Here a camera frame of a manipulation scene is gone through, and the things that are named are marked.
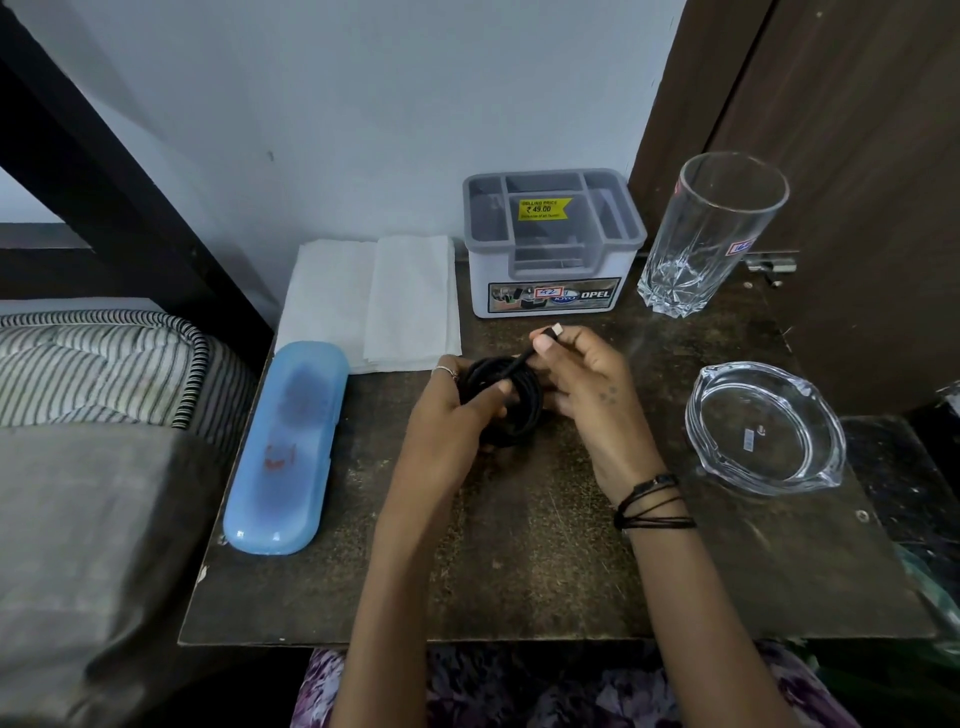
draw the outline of table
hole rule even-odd
[[[721,486],[684,434],[701,367],[753,359],[801,374],[758,278],[735,272],[701,313],[651,313],[634,270],[615,310],[569,315],[630,360],[663,458],[732,600],[755,637],[925,637],[934,627],[870,501],[843,486],[764,498]],[[545,318],[481,320],[457,265],[465,356],[519,352]],[[223,508],[180,634],[184,644],[342,644],[349,640],[376,516],[427,372],[352,376],[334,440],[320,531],[299,553],[251,556],[223,538]],[[593,480],[572,423],[482,456],[456,498],[430,577],[428,636],[607,640],[652,634],[629,546]]]

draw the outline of floral fabric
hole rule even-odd
[[[804,728],[848,728],[853,717],[796,655],[757,644]],[[322,728],[340,687],[344,654],[314,650],[291,728]],[[427,648],[430,728],[675,728],[680,710],[656,644],[457,644]]]

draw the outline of glass ashtray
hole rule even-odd
[[[810,382],[755,361],[700,370],[686,403],[686,433],[704,468],[751,493],[835,488],[847,440]]]

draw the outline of hand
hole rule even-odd
[[[527,360],[557,387],[546,406],[572,418],[593,461],[597,483],[615,506],[634,486],[665,473],[623,354],[587,327],[564,327],[558,342],[531,331]]]
[[[445,355],[439,365],[464,376],[470,362]],[[476,457],[480,431],[494,416],[506,414],[512,392],[509,381],[499,381],[460,404],[453,377],[435,369],[407,423],[384,513],[414,527],[444,516]]]

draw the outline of label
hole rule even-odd
[[[572,197],[553,197],[546,200],[520,200],[517,220],[565,220],[564,209]]]
[[[752,237],[750,240],[741,240],[739,243],[733,243],[730,245],[730,249],[727,250],[727,255],[739,255],[741,253],[746,253],[750,250],[755,241],[756,238]]]
[[[613,305],[620,281],[622,279],[491,283],[487,310],[490,313],[603,310]]]

